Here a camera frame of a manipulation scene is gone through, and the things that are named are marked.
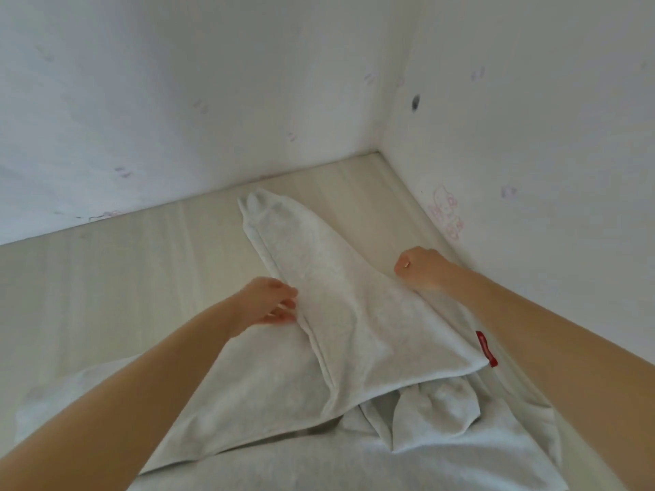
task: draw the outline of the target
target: hand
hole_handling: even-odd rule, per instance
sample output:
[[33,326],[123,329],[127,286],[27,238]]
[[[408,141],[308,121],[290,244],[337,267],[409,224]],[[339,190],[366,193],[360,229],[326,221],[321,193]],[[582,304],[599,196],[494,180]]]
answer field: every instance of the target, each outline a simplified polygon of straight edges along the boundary
[[394,272],[410,288],[442,291],[443,279],[459,267],[450,263],[437,250],[420,246],[404,251],[394,267]]
[[298,289],[273,278],[256,278],[228,298],[237,307],[239,326],[233,337],[254,324],[295,322],[295,297]]

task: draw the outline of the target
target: red tag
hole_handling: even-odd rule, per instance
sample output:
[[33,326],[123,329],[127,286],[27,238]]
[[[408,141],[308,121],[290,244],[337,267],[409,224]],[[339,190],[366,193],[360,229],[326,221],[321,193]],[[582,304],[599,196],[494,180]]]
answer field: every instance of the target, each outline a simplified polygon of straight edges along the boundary
[[489,351],[487,338],[485,338],[485,335],[479,330],[476,331],[476,334],[478,335],[478,340],[480,341],[480,347],[482,348],[482,352],[487,357],[487,360],[489,360],[489,364],[492,367],[495,367],[498,364],[498,360],[496,360],[496,357],[494,357],[494,355],[492,355],[491,352]]

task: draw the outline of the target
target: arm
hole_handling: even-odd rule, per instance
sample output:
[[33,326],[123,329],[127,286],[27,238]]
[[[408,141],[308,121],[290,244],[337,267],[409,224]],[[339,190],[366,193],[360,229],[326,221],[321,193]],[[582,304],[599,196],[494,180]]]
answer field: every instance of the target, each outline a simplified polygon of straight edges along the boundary
[[254,323],[295,320],[296,295],[258,278],[193,317],[0,460],[3,491],[127,489],[225,343]]
[[632,490],[655,479],[655,367],[436,250],[403,253],[410,287],[459,301]]

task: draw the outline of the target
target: light wooden floor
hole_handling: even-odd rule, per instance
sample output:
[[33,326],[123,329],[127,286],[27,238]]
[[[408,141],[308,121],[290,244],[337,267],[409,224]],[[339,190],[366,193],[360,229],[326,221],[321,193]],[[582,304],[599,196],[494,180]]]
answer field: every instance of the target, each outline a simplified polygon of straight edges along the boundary
[[[255,187],[305,204],[389,275],[400,252],[416,245],[457,261],[376,154],[1,246],[0,455],[12,446],[14,413],[32,387],[143,352],[266,274],[236,204]],[[611,482],[607,470],[563,427],[572,489],[620,489],[599,485],[601,477]]]

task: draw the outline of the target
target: forearm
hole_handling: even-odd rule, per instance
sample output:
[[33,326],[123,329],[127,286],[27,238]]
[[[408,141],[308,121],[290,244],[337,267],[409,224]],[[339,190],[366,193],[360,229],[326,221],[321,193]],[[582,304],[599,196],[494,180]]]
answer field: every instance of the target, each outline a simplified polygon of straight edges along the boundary
[[2,488],[127,488],[239,320],[225,300],[96,386],[0,460]]
[[655,477],[655,367],[470,270],[439,279],[634,490]]

